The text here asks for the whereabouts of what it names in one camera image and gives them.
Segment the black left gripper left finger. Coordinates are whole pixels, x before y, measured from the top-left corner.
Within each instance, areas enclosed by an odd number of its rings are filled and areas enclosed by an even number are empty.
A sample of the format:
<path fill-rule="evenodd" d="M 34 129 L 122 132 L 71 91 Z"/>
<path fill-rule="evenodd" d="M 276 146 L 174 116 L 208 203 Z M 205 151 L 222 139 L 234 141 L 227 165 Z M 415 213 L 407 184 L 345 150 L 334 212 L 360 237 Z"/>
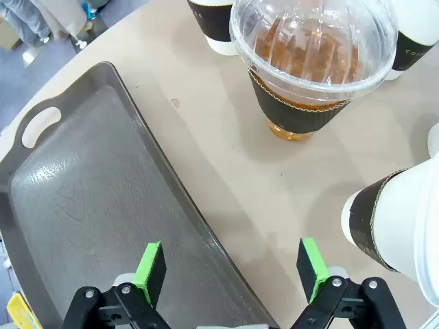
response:
<path fill-rule="evenodd" d="M 161 242 L 148 243 L 133 275 L 120 275 L 105 292 L 81 287 L 73 296 L 63 328 L 167 328 L 156 306 L 166 274 Z"/>

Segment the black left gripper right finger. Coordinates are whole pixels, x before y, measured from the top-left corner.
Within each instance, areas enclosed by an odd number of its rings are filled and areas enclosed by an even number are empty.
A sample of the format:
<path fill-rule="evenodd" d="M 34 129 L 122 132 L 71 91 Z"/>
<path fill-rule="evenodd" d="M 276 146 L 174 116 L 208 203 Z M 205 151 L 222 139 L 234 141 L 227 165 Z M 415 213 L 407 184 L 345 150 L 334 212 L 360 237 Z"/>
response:
<path fill-rule="evenodd" d="M 331 274 L 313 238 L 302 238 L 296 261 L 307 306 L 293 328 L 329 328 L 347 319 L 352 328 L 405 328 L 385 280 L 366 278 L 361 284 Z"/>

